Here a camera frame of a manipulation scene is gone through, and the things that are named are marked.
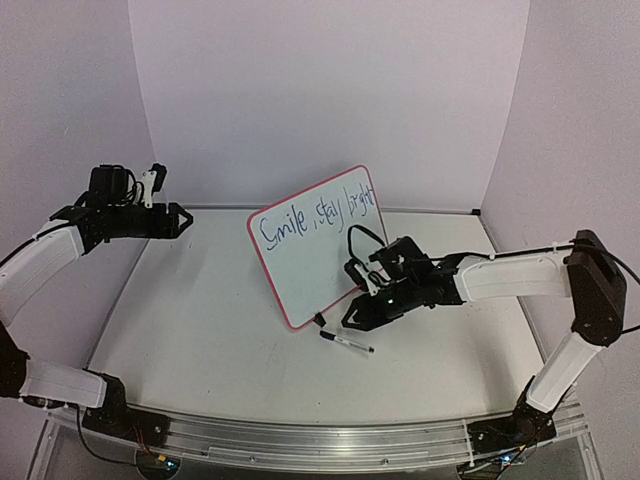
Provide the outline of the white whiteboard marker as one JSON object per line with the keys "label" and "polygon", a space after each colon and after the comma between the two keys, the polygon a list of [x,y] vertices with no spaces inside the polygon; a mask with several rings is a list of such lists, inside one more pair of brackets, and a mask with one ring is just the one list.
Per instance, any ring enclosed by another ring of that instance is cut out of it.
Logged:
{"label": "white whiteboard marker", "polygon": [[374,354],[375,353],[375,348],[374,347],[372,347],[370,345],[362,344],[362,343],[357,342],[355,340],[351,340],[351,339],[339,336],[338,334],[333,333],[333,332],[329,332],[329,331],[326,331],[326,330],[321,330],[319,332],[319,335],[324,340],[341,344],[341,345],[343,345],[345,347],[358,350],[358,351],[363,352],[365,354]]}

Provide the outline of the pink framed whiteboard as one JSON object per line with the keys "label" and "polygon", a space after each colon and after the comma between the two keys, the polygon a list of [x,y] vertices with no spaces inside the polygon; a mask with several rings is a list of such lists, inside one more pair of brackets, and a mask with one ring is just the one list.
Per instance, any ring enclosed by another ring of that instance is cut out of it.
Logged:
{"label": "pink framed whiteboard", "polygon": [[260,264],[292,331],[312,322],[356,285],[344,272],[347,231],[362,225],[378,240],[353,242],[362,260],[388,242],[374,184],[357,165],[253,213],[247,230]]}

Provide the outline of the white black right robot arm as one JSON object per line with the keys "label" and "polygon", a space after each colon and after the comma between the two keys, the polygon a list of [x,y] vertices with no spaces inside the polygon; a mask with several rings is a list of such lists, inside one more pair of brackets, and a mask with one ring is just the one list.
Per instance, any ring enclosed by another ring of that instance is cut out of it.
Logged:
{"label": "white black right robot arm", "polygon": [[515,298],[536,336],[550,327],[544,314],[562,313],[541,369],[520,394],[512,412],[493,423],[505,434],[525,435],[550,426],[556,408],[587,366],[622,336],[628,284],[639,275],[608,250],[591,230],[566,242],[532,249],[480,253],[459,251],[433,257],[409,236],[382,244],[367,259],[348,254],[344,271],[360,295],[342,325],[372,331],[427,307],[458,307]]}

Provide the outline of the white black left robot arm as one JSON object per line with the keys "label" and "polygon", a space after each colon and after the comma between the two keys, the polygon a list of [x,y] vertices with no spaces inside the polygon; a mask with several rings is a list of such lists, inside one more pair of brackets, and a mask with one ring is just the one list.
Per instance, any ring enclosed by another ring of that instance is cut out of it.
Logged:
{"label": "white black left robot arm", "polygon": [[124,382],[89,366],[126,261],[146,241],[177,240],[193,224],[162,187],[167,169],[92,168],[86,189],[1,256],[1,398],[69,409],[82,428],[120,437],[162,433],[167,420],[131,406]]}

